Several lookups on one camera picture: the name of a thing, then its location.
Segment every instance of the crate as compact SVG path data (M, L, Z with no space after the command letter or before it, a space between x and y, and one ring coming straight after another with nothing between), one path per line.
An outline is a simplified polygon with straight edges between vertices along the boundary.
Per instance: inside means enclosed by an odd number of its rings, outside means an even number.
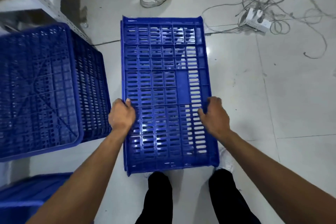
M218 166L217 141L197 110L211 96L203 20L121 21L123 99L136 122L124 143L127 174Z
M26 223L71 174L37 175L0 189L1 223Z
M103 56L59 23L0 37L0 161L110 132Z

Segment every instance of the plastic basket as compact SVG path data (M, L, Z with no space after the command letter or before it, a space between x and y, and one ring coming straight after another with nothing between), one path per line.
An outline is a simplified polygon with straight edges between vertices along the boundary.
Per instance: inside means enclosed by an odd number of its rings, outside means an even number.
M0 161L108 135L103 56L68 25L5 35L0 46Z
M137 112L127 174L218 166L217 141L197 113L211 96L202 18L123 17L121 50L123 99Z
M26 223L71 174L37 175L0 189L1 223Z

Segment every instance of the white tile floor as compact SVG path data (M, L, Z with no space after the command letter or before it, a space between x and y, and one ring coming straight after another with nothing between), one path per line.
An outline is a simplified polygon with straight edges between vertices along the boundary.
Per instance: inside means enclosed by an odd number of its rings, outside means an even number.
M153 9L143 9L139 0L80 0L80 5L88 8L89 28L85 32L94 44L101 44L120 39L122 15L196 17L209 6L240 1L169 0ZM336 0L316 2L326 13L335 13ZM282 7L301 17L313 5L309 0L286 0ZM222 6L208 11L205 17L210 26L220 29L236 23L234 15L240 9ZM223 99L234 131L336 197L336 20L324 16L321 23L314 25L328 44L325 55L315 60L303 53L321 55L321 37L303 23L287 22L291 31L286 35L267 32L206 37L212 92ZM97 48L104 56L113 101L121 97L122 90L120 42ZM101 141L35 156L11 166L29 166L30 175L74 171ZM8 169L0 166L0 172ZM207 188L211 173L211 167L172 173L173 223L217 223ZM283 223L239 166L234 179L262 223ZM126 176L120 153L95 223L134 223L141 213L146 190L143 175Z

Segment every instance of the black pants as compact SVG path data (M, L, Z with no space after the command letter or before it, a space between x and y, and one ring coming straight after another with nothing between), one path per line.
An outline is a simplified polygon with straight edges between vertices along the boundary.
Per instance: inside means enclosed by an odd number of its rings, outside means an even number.
M209 191L212 206L220 224L260 224L236 188L233 176L229 171L220 169L214 172L209 179ZM154 172L148 178L148 192L143 204L143 211L135 224L171 224L172 220L172 187L167 176L161 172Z

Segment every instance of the person's right hand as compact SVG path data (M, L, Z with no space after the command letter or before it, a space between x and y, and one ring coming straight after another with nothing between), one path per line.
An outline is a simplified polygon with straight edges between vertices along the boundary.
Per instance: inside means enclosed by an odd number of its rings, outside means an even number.
M198 115L208 133L217 140L228 137L230 129L230 118L222 107L222 100L217 97L208 98L208 112L204 114L202 108L198 109Z

